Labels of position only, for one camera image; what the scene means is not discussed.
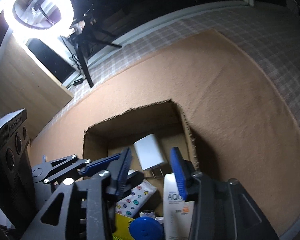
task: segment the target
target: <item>cardboard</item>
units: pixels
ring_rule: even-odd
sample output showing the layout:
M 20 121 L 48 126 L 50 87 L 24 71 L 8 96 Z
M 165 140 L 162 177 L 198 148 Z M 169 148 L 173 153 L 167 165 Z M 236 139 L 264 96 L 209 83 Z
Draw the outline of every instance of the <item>cardboard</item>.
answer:
M 110 117 L 88 128 L 84 135 L 83 158 L 92 161 L 121 152 L 125 147 L 132 151 L 130 169 L 142 171 L 133 144 L 141 138 L 155 134 L 162 154 L 169 161 L 170 150 L 179 147 L 184 159 L 191 160 L 199 167 L 186 115 L 172 100 L 157 102 L 130 109 L 120 115 Z M 163 175 L 172 173 L 169 163 L 161 165 Z M 163 194 L 163 177 L 156 179 L 150 171 L 143 171 L 145 178 Z M 147 205 L 162 216 L 162 199 L 158 195 Z

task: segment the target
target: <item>black cable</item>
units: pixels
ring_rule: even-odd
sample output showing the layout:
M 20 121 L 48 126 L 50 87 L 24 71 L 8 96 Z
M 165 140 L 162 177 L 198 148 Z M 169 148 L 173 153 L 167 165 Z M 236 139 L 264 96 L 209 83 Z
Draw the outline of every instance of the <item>black cable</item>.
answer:
M 69 57 L 69 59 L 72 59 L 74 61 L 74 63 L 72 64 L 72 67 L 74 67 L 74 65 L 77 65 L 77 69 L 78 71 L 82 74 L 82 68 L 81 68 L 81 64 L 80 64 L 80 61 L 78 59 L 78 56 L 77 54 L 73 54 L 72 51 L 69 49 L 69 47 L 67 46 L 64 38 L 62 36 L 60 36 L 62 41 L 63 41 L 63 44 L 66 46 L 66 48 L 69 50 L 69 52 L 71 53 L 71 57 Z
M 51 25 L 55 25 L 56 22 L 52 19 L 49 18 L 49 16 L 44 12 L 44 10 L 41 8 L 41 6 L 39 6 L 39 10 L 42 13 L 42 15 L 45 17 L 45 19 L 51 24 Z

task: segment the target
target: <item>camera lens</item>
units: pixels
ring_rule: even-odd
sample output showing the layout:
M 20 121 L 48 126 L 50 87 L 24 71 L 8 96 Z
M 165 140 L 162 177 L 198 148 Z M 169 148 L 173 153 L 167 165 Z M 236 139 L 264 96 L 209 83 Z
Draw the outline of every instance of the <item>camera lens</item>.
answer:
M 17 149 L 17 153 L 20 154 L 22 150 L 22 140 L 18 133 L 16 134 L 16 149 Z
M 7 150 L 6 153 L 6 160 L 7 160 L 7 165 L 9 170 L 13 170 L 13 166 L 14 166 L 14 156 L 13 156 L 13 151 L 11 149 Z

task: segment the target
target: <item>white power adapter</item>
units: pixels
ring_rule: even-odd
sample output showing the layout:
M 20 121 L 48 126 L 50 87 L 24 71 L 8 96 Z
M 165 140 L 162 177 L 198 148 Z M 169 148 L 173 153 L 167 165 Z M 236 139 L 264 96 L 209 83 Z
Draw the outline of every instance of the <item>white power adapter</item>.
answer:
M 154 134 L 147 135 L 136 141 L 133 145 L 143 171 L 151 170 L 165 163 L 165 159 Z

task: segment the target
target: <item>metal screw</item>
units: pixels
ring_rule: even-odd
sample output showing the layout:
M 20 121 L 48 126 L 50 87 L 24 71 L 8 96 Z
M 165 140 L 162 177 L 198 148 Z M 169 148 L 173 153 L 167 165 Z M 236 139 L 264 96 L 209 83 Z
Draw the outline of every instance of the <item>metal screw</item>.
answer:
M 228 183 L 229 183 L 230 185 L 237 185 L 237 184 L 239 184 L 239 181 L 238 181 L 237 179 L 229 179 L 229 180 L 228 180 Z
M 192 176 L 194 176 L 194 177 L 201 177 L 202 176 L 202 172 L 201 171 L 195 171 L 194 173 L 192 173 Z
M 63 184 L 65 185 L 71 185 L 74 182 L 74 179 L 72 178 L 66 178 L 63 180 Z
M 110 174 L 110 171 L 100 171 L 99 172 L 99 176 L 100 177 L 106 177 Z

